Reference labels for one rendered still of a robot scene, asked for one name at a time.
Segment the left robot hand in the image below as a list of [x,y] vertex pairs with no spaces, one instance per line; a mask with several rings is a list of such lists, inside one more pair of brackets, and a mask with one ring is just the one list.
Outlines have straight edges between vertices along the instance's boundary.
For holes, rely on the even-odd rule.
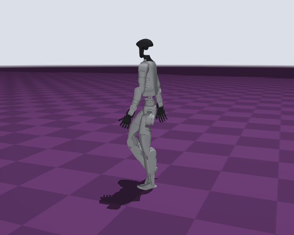
[[[130,110],[130,109],[129,109]],[[122,120],[122,122],[121,122],[121,124],[120,124],[120,126],[122,125],[122,123],[123,123],[123,125],[122,125],[122,128],[124,127],[124,125],[125,125],[125,127],[124,128],[126,128],[126,126],[127,126],[127,129],[129,128],[129,125],[131,124],[131,118],[134,116],[134,114],[135,114],[135,112],[134,112],[134,114],[133,114],[133,116],[130,116],[130,115],[128,115],[128,112],[129,112],[129,110],[127,111],[127,113],[126,113],[126,116],[124,116],[123,118],[121,118],[121,119],[119,119],[118,121],[121,121]]]

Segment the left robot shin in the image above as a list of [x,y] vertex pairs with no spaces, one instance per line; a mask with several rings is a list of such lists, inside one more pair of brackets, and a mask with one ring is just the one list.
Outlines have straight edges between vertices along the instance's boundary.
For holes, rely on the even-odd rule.
[[156,151],[150,150],[148,156],[143,153],[144,165],[150,185],[155,185],[155,171],[157,166]]

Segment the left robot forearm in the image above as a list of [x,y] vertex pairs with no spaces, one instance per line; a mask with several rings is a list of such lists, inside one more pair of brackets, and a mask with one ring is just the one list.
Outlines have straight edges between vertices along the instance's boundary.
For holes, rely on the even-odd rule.
[[132,104],[130,106],[130,110],[128,112],[128,115],[133,116],[135,110],[137,109],[137,106],[139,105],[139,102],[142,100],[141,99],[141,93],[142,93],[141,88],[136,88],[135,89],[135,93],[134,93],[134,96],[133,96]]

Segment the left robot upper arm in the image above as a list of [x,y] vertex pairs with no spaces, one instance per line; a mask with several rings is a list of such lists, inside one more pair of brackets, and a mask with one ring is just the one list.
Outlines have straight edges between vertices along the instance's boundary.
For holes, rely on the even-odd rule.
[[138,66],[138,83],[139,83],[139,87],[142,90],[142,94],[144,94],[145,91],[145,85],[146,85],[146,78],[147,78],[147,73],[149,71],[149,64],[147,63],[142,63],[139,64]]

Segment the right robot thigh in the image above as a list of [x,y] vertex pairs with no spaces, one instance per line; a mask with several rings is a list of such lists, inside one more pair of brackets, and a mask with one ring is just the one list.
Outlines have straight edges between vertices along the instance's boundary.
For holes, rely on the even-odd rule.
[[133,119],[129,132],[128,132],[128,139],[127,144],[129,147],[134,147],[138,144],[138,140],[136,138],[136,134],[139,132],[139,125],[140,120],[143,115],[143,109],[136,115],[136,117]]

